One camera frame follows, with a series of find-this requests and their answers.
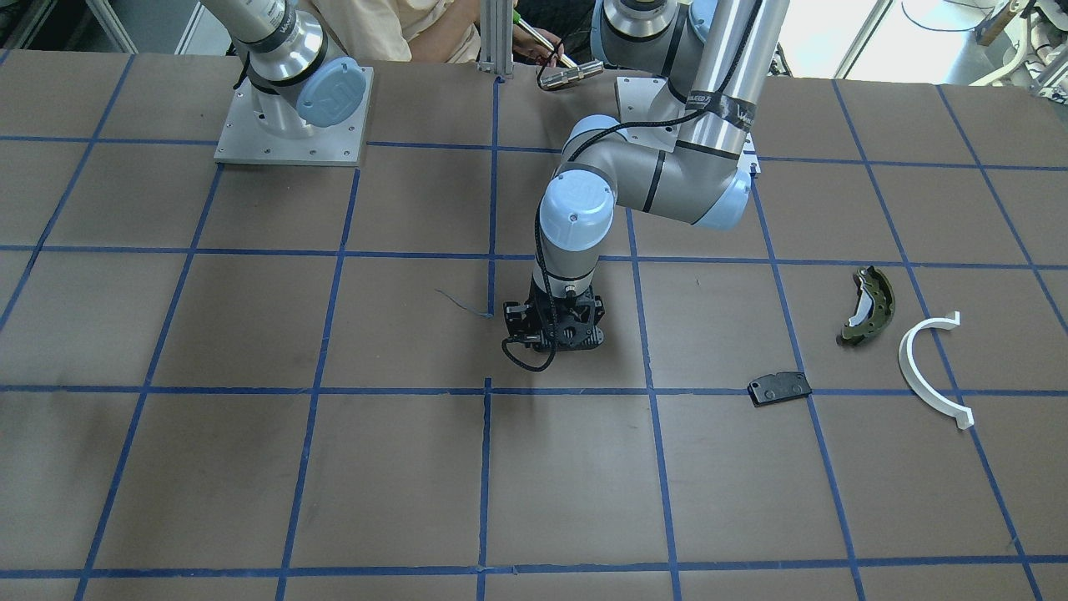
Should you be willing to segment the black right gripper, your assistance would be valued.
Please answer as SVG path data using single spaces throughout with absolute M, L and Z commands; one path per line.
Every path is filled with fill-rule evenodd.
M 522 343 L 527 349 L 584 351 L 599 347 L 604 332 L 599 321 L 604 316 L 602 298 L 592 287 L 565 298 L 549 296 L 531 284 L 527 303 L 504 303 L 508 342 Z

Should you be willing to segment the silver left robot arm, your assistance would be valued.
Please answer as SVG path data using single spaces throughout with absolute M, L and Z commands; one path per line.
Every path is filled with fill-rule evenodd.
M 614 118 L 574 126 L 563 160 L 539 202 L 545 265 L 531 280 L 564 298 L 590 288 L 613 211 L 642 212 L 728 230 L 743 215 L 750 179 L 745 137 L 778 47 L 786 1 L 599 1 L 592 13 L 595 54 L 619 68 L 665 80 L 646 110 L 670 149 L 637 144 Z

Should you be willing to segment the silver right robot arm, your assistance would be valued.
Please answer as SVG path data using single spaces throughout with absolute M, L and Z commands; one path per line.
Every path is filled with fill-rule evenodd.
M 359 167 L 374 69 L 349 56 L 296 1 L 206 1 L 244 69 L 214 159 L 236 167 Z M 524 303 L 504 309 L 503 347 L 591 350 L 604 309 L 588 284 L 552 289 L 545 240 Z

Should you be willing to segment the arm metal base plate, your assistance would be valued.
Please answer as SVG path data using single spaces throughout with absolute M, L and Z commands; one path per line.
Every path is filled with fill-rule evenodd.
M 617 77 L 619 122 L 661 122 L 679 117 L 680 111 L 676 109 L 676 100 L 671 93 L 662 96 L 665 85 L 668 80 L 664 78 Z M 632 142 L 659 151 L 671 151 L 679 132 L 678 126 L 665 126 L 662 129 L 628 127 L 627 130 Z
M 214 159 L 226 164 L 359 167 L 375 72 L 329 61 L 293 88 L 248 78 L 230 102 Z

